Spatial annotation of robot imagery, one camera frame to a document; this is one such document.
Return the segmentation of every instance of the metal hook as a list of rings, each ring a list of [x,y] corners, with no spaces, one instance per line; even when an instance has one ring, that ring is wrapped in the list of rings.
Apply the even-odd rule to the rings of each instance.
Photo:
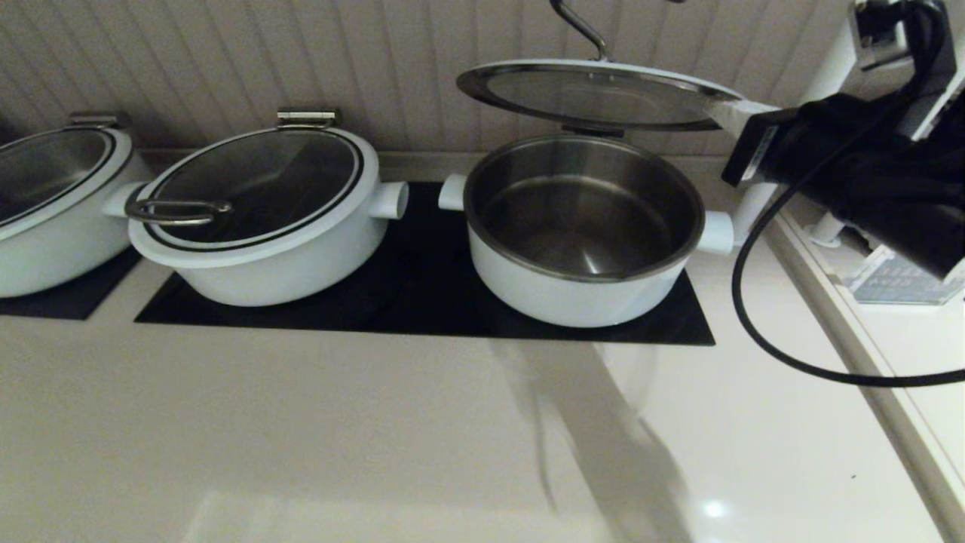
[[[596,32],[583,17],[576,14],[570,6],[564,4],[563,0],[549,0],[549,4],[553,7],[553,11],[562,17],[569,26],[575,28],[584,38],[590,40],[590,42],[596,46],[598,54],[596,60],[600,62],[610,62],[610,51],[607,48],[606,40],[603,39],[603,35]]]

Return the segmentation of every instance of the countertop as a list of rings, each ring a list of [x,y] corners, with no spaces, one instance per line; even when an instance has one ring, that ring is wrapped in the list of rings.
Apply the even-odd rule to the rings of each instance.
[[[807,200],[791,207],[799,224],[814,224],[823,211]],[[869,254],[868,244],[850,229],[839,247],[814,249],[826,261],[835,284],[854,275]],[[842,289],[874,346],[898,375],[949,371],[965,363],[965,303],[962,294],[940,306],[864,304]],[[942,444],[965,488],[965,384],[911,388],[908,393]]]
[[[0,532],[941,541],[861,392],[746,335],[732,264],[691,259],[717,345],[679,347],[134,324],[170,273],[142,261],[86,322],[0,317]],[[844,369],[764,244],[745,285],[767,337]]]

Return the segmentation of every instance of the lid handle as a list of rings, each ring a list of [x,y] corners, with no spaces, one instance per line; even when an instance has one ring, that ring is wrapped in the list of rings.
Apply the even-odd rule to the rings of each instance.
[[[201,208],[211,213],[206,214],[156,214],[148,211],[153,206],[173,208]],[[206,202],[204,200],[137,200],[129,202],[124,207],[128,218],[159,226],[201,226],[214,220],[215,214],[224,214],[232,210],[232,203],[224,200]]]
[[[576,14],[570,6],[564,4],[563,0],[549,0],[549,5],[553,7],[553,11],[562,17],[569,26],[575,28],[584,38],[590,40],[590,42],[596,46],[596,53],[598,55],[596,60],[600,62],[610,62],[610,50],[607,48],[606,40],[603,39],[602,34],[596,32],[596,29],[591,27],[583,17]]]

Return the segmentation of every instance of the black mat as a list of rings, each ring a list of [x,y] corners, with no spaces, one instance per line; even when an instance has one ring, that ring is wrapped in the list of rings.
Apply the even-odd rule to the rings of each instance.
[[[614,327],[558,327],[517,312],[490,293],[476,275],[465,217],[436,208],[439,187],[411,184],[405,219],[390,225],[372,258],[316,295],[269,307],[233,307],[202,297],[174,274],[136,322],[714,345],[686,272],[660,305]]]
[[[63,285],[28,296],[0,299],[0,315],[84,321],[139,260],[141,255],[129,247]]]

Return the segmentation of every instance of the white paneled wall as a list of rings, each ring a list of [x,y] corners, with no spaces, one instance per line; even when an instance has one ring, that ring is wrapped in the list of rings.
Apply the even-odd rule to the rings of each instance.
[[[570,0],[624,63],[793,105],[849,0]],[[198,147],[331,104],[381,150],[484,151],[553,124],[479,106],[476,64],[590,58],[545,0],[0,0],[0,124],[26,134],[122,108],[143,145]],[[634,134],[722,154],[719,133]]]

